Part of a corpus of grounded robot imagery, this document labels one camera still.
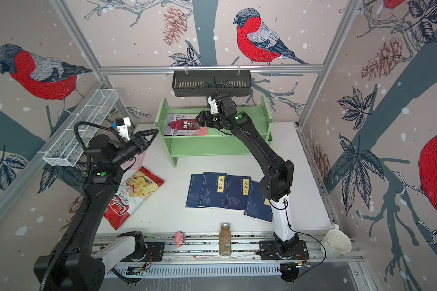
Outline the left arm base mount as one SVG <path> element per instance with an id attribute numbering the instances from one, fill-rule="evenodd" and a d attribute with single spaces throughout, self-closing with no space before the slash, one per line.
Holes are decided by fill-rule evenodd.
<path id="1" fill-rule="evenodd" d="M 128 239 L 120 247 L 116 247 L 116 258 L 119 263 L 135 262 L 161 262 L 165 252 L 165 243 L 160 241 L 146 241 L 140 231 L 132 231 L 117 236 L 116 242 L 121 239 Z"/>

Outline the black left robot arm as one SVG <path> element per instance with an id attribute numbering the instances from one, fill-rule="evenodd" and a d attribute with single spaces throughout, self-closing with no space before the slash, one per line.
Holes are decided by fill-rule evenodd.
<path id="1" fill-rule="evenodd" d="M 98 226 L 121 185 L 125 173 L 122 165 L 144 153 L 158 129 L 133 133 L 128 141 L 116 134 L 115 141 L 107 135 L 97 135 L 84 142 L 80 126 L 97 124 L 80 121 L 74 125 L 75 138 L 87 158 L 83 202 L 51 254 L 39 257 L 34 265 L 42 291 L 97 291 L 108 271 L 128 255 L 144 249 L 141 232 L 131 232 L 101 254 L 92 252 Z"/>

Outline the blue book yellow label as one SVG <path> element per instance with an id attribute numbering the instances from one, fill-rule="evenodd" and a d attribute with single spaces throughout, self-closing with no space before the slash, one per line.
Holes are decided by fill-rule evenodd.
<path id="1" fill-rule="evenodd" d="M 227 197 L 226 173 L 205 172 L 203 174 L 203 187 L 199 200 L 201 208 L 224 209 Z"/>

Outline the pink Hamlet book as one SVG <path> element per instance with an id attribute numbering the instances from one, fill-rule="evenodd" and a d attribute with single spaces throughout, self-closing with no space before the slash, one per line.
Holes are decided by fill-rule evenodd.
<path id="1" fill-rule="evenodd" d="M 208 128 L 201 126 L 196 118 L 198 114 L 169 114 L 166 120 L 164 136 L 203 136 L 208 134 Z"/>

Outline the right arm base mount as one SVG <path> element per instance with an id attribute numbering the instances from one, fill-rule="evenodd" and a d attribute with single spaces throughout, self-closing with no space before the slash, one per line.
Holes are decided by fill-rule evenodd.
<path id="1" fill-rule="evenodd" d="M 305 241 L 280 243 L 277 241 L 259 241 L 259 248 L 256 252 L 261 260 L 304 260 L 309 259 L 308 248 Z"/>

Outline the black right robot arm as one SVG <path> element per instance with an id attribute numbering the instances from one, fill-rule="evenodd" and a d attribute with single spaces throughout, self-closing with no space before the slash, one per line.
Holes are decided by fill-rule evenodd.
<path id="1" fill-rule="evenodd" d="M 260 106 L 266 123 L 265 137 L 258 132 L 246 109 L 239 111 L 231 95 L 215 93 L 208 98 L 208 103 L 210 109 L 201 111 L 196 121 L 201 126 L 226 130 L 227 135 L 232 134 L 239 139 L 256 159 L 263 172 L 260 190 L 273 211 L 276 252 L 281 258 L 290 259 L 296 254 L 299 243 L 299 235 L 292 229 L 288 210 L 294 164 L 281 158 L 268 144 L 273 117 L 267 99 L 263 97 Z"/>

